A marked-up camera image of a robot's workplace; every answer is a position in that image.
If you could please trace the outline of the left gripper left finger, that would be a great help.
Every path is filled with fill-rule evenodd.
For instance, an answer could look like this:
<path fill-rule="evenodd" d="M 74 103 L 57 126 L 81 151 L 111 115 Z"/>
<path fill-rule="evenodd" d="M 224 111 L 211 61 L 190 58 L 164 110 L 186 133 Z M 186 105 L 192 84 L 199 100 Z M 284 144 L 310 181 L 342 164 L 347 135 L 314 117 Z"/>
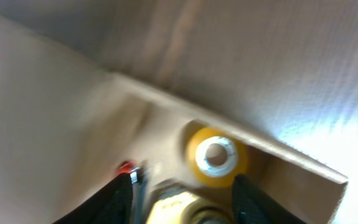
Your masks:
<path fill-rule="evenodd" d="M 123 173 L 53 224 L 129 224 L 132 199 L 131 175 Z"/>

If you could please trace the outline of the cream sticky note pad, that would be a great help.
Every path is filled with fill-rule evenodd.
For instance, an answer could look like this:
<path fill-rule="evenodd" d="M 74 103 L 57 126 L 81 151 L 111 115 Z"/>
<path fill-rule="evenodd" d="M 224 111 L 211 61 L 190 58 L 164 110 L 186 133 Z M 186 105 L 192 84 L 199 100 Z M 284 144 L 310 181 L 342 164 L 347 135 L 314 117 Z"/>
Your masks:
<path fill-rule="evenodd" d="M 191 206 L 201 199 L 189 191 L 160 199 L 154 203 L 146 224 L 188 223 Z"/>

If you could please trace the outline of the correction tape dispenser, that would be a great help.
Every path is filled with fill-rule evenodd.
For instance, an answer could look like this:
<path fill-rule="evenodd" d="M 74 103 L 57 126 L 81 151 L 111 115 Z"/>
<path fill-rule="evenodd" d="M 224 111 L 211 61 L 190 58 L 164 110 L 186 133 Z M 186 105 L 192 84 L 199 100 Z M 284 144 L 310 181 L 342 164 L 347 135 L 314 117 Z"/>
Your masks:
<path fill-rule="evenodd" d="M 207 207 L 197 210 L 190 218 L 191 224 L 232 224 L 232 220 L 222 211 Z"/>

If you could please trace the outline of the red black stapler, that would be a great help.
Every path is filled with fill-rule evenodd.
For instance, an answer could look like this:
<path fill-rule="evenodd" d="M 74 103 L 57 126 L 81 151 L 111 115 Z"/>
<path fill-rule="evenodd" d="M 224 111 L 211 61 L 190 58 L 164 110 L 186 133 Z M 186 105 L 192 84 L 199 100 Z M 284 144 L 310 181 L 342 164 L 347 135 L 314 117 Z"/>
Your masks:
<path fill-rule="evenodd" d="M 149 182 L 149 172 L 147 161 L 125 160 L 121 162 L 117 169 L 117 175 L 129 174 L 132 183 L 132 210 L 131 223 L 143 223 L 143 209 L 145 205 L 146 189 Z"/>

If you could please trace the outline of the cardboard box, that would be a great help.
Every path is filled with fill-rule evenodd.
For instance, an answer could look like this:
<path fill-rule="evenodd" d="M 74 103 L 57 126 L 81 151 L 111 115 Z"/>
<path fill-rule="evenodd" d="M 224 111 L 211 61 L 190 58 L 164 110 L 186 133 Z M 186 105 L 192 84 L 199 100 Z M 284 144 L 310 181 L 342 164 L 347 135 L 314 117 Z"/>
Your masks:
<path fill-rule="evenodd" d="M 341 174 L 257 155 L 305 222 L 358 223 L 358 1 L 0 1 L 0 223 L 54 222 L 124 159 L 196 185 L 201 119 L 119 75 Z"/>

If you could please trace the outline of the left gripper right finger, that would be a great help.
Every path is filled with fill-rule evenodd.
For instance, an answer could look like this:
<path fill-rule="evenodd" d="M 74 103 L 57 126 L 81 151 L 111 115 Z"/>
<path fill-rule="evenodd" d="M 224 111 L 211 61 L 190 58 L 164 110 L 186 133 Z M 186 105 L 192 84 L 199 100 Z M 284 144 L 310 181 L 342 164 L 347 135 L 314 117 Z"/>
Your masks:
<path fill-rule="evenodd" d="M 244 174 L 238 174 L 234 178 L 232 214 L 234 223 L 239 224 L 305 224 L 260 190 Z"/>

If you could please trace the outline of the yellow adhesive tape roll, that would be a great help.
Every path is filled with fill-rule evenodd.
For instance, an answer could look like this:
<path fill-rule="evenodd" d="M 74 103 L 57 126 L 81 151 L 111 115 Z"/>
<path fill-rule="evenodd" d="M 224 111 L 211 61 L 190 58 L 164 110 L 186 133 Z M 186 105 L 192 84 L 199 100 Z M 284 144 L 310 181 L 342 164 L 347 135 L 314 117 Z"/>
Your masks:
<path fill-rule="evenodd" d="M 192 135 L 185 159 L 196 179 L 214 189 L 230 187 L 235 176 L 245 174 L 249 167 L 248 147 L 214 128 L 202 128 Z"/>

